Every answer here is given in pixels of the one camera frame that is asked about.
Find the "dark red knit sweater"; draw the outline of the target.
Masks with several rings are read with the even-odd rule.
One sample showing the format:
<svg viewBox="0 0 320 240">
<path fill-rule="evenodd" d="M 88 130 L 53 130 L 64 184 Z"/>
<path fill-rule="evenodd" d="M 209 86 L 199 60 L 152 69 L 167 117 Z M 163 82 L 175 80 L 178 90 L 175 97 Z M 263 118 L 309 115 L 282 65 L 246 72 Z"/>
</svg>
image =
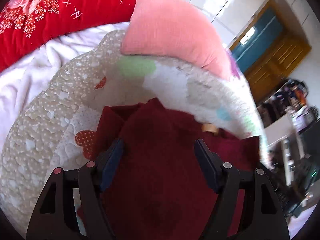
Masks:
<svg viewBox="0 0 320 240">
<path fill-rule="evenodd" d="M 76 140 L 93 141 L 84 155 L 94 160 L 120 139 L 124 154 L 111 186 L 101 195 L 117 239 L 198 239 L 217 199 L 194 153 L 203 139 L 223 161 L 251 171 L 259 164 L 259 137 L 239 139 L 204 132 L 188 113 L 166 109 L 158 99 L 104 107 L 97 130 Z"/>
</svg>

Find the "pile of clothes on shelf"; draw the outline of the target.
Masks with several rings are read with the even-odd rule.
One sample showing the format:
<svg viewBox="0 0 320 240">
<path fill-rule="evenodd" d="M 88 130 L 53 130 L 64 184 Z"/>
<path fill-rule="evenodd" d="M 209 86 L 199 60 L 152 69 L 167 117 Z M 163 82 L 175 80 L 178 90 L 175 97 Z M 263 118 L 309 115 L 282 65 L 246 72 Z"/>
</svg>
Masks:
<svg viewBox="0 0 320 240">
<path fill-rule="evenodd" d="M 319 119 L 319 110 L 308 103 L 308 94 L 309 89 L 304 81 L 282 81 L 271 95 L 261 100 L 257 106 L 263 126 L 271 126 L 286 114 L 290 115 L 295 125 L 299 119 L 303 120 L 303 127 L 316 122 Z"/>
</svg>

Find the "white shelf unit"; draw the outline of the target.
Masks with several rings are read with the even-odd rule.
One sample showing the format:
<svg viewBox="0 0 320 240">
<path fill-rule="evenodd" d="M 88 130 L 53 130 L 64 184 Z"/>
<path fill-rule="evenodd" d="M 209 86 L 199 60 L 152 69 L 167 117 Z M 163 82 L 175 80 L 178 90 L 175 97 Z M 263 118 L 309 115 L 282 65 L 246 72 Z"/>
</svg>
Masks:
<svg viewBox="0 0 320 240">
<path fill-rule="evenodd" d="M 308 108 L 265 129 L 271 172 L 307 208 L 319 200 L 319 115 Z"/>
</svg>

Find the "patchwork quilted bedspread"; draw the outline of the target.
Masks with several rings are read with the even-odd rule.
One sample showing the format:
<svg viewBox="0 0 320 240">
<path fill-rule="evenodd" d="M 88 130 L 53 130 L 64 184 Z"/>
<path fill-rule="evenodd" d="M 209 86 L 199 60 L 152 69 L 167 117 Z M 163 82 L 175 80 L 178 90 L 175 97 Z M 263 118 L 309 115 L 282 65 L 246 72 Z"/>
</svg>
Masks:
<svg viewBox="0 0 320 240">
<path fill-rule="evenodd" d="M 263 123 L 243 75 L 224 81 L 180 59 L 121 55 L 124 34 L 108 33 L 62 66 L 10 129 L 1 151 L 1 210 L 22 236 L 52 170 L 85 163 L 74 138 L 97 129 L 106 105 L 158 98 L 239 138 L 258 136 L 260 160 L 268 163 Z"/>
</svg>

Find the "white bed sheet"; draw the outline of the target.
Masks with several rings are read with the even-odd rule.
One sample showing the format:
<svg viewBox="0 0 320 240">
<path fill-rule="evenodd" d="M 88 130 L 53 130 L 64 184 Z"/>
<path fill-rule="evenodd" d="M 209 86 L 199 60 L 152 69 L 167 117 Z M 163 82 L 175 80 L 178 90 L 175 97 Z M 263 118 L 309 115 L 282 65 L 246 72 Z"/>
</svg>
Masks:
<svg viewBox="0 0 320 240">
<path fill-rule="evenodd" d="M 105 35 L 129 22 L 106 24 L 51 39 L 1 72 L 1 147 L 17 117 L 65 63 L 95 49 Z"/>
</svg>

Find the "purple folded cloth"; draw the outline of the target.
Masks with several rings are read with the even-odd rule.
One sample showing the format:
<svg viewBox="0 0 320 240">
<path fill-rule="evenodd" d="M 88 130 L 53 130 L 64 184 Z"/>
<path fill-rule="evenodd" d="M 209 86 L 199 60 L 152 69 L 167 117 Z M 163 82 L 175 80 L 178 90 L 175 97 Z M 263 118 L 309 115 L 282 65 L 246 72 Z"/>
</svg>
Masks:
<svg viewBox="0 0 320 240">
<path fill-rule="evenodd" d="M 231 54 L 228 54 L 228 55 L 229 55 L 229 59 L 230 59 L 230 62 L 231 62 L 232 74 L 233 74 L 234 77 L 240 79 L 241 72 L 239 71 L 238 65 L 237 65 L 235 59 L 232 57 L 232 55 Z"/>
</svg>

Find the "wooden door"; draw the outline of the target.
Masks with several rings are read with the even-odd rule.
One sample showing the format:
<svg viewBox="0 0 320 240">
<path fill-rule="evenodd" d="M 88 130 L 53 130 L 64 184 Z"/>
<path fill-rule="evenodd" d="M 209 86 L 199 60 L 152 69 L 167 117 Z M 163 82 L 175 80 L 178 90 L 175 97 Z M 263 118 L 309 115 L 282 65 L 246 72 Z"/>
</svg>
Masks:
<svg viewBox="0 0 320 240">
<path fill-rule="evenodd" d="M 267 100 L 310 53 L 306 40 L 288 31 L 271 44 L 244 75 L 257 105 Z"/>
</svg>

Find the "teal glass door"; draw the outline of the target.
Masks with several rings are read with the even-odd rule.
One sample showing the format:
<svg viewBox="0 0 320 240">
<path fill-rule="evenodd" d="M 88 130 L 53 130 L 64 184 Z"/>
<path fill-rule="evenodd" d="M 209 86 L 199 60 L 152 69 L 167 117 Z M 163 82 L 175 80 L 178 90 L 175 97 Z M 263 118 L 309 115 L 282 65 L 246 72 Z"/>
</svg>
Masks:
<svg viewBox="0 0 320 240">
<path fill-rule="evenodd" d="M 268 8 L 231 50 L 242 73 L 255 63 L 283 32 L 284 26 L 272 8 Z"/>
</svg>

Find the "red floral comforter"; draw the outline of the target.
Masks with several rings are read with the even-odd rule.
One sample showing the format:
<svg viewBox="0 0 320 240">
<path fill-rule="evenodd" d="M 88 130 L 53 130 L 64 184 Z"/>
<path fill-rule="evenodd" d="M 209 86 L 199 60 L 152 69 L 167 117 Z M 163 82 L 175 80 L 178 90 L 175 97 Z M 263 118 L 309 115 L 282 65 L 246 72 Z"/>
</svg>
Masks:
<svg viewBox="0 0 320 240">
<path fill-rule="evenodd" d="M 10 0 L 1 11 L 1 70 L 49 40 L 127 22 L 136 0 Z"/>
</svg>

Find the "pink ribbed pillow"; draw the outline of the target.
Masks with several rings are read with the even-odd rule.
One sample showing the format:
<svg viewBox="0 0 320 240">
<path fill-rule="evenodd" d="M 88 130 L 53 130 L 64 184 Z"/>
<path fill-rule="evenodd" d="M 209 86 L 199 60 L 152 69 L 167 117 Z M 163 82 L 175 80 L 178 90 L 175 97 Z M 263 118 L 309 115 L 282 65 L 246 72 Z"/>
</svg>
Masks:
<svg viewBox="0 0 320 240">
<path fill-rule="evenodd" d="M 121 53 L 175 57 L 224 80 L 233 77 L 213 24 L 185 0 L 136 0 Z"/>
</svg>

